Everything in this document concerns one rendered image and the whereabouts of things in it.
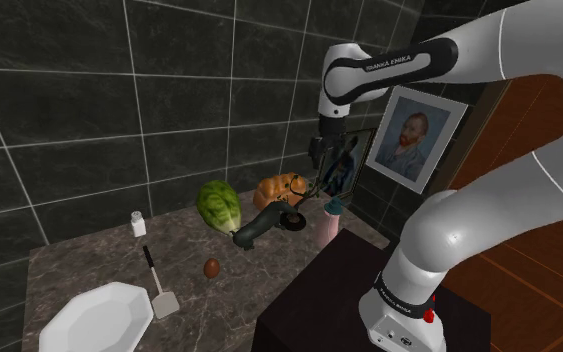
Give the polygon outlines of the white octagonal plate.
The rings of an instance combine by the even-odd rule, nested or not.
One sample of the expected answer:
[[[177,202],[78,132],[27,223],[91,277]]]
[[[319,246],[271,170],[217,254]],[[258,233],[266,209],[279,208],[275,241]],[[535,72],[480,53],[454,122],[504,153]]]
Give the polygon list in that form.
[[[154,316],[147,291],[112,282],[73,297],[42,329],[39,352],[134,352]]]

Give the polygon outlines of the pink bottle with teal cap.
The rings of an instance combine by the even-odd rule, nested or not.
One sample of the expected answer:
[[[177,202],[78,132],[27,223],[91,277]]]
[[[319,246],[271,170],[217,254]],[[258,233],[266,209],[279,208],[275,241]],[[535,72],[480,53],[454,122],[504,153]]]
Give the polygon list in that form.
[[[343,213],[341,200],[334,196],[323,207],[323,215],[316,226],[315,242],[324,248],[339,232],[339,219]]]

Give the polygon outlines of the white framed portrait picture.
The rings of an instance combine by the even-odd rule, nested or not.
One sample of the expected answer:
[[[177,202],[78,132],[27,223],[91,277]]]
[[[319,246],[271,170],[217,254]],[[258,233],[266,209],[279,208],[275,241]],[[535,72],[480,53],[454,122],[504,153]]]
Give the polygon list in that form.
[[[460,102],[395,87],[366,165],[422,193],[466,110]]]

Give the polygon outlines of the green lettuce head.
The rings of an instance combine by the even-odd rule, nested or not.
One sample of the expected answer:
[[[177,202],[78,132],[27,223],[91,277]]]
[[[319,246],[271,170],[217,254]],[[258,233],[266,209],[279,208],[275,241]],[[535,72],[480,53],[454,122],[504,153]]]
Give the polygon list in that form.
[[[212,180],[199,190],[196,207],[211,228],[232,237],[241,227],[241,202],[235,190],[223,180]]]

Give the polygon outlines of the dark robot stand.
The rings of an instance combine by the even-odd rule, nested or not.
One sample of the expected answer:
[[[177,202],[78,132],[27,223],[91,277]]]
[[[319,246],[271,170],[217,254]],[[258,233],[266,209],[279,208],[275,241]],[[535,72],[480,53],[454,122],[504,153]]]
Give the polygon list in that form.
[[[359,300],[391,257],[343,229],[258,317],[251,352],[384,352],[370,342]],[[490,352],[491,315],[436,290],[447,352]]]

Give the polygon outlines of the small plant in black pot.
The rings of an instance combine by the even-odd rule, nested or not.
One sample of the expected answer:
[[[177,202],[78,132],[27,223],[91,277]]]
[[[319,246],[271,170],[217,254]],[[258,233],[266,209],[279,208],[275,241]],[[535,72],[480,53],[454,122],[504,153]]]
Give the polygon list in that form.
[[[319,179],[316,179],[316,184],[308,183],[306,190],[299,192],[293,188],[295,182],[300,179],[299,175],[293,175],[291,180],[285,184],[285,188],[292,194],[299,197],[299,200],[293,205],[296,210],[295,213],[283,212],[280,218],[281,226],[289,231],[300,231],[306,226],[305,217],[299,212],[300,206],[312,197],[319,197],[321,185]]]

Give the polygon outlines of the orange bread loaf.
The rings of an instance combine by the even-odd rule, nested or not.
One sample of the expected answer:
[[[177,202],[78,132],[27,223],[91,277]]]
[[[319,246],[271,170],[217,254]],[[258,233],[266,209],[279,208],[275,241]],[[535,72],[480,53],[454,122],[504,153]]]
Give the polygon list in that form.
[[[253,195],[253,204],[263,210],[273,201],[286,201],[295,206],[306,192],[305,179],[294,173],[275,175],[259,182]]]

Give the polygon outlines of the brown wooden door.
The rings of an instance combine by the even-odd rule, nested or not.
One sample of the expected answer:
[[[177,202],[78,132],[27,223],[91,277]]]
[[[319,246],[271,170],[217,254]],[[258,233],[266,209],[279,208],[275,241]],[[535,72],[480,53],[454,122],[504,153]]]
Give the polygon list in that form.
[[[435,185],[459,189],[561,134],[561,79],[537,75],[490,84]],[[465,260],[444,284],[490,314],[486,352],[563,352],[563,221]]]

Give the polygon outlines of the white salt shaker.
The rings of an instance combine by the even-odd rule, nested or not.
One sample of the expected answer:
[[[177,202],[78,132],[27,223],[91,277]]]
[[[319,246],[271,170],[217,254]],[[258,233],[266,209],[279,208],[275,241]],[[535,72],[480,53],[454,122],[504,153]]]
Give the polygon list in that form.
[[[141,237],[147,233],[145,220],[140,211],[131,213],[131,226],[135,237]]]

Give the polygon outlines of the black handled metal spatula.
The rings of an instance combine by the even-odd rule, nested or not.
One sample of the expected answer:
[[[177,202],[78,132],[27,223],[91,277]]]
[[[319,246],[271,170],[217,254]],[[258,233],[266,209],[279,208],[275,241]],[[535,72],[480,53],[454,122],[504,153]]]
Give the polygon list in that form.
[[[152,300],[152,307],[156,317],[158,319],[163,319],[168,315],[177,312],[180,309],[180,305],[177,301],[176,295],[172,291],[165,291],[162,288],[151,253],[146,245],[143,246],[143,251],[158,290],[158,295]]]

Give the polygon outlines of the dark framed portrait picture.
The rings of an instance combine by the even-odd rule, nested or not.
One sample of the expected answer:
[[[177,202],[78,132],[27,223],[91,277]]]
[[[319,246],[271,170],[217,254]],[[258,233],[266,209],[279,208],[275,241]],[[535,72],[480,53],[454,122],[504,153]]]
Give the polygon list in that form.
[[[348,132],[340,147],[326,152],[318,175],[321,192],[340,199],[353,193],[375,133],[375,128]]]

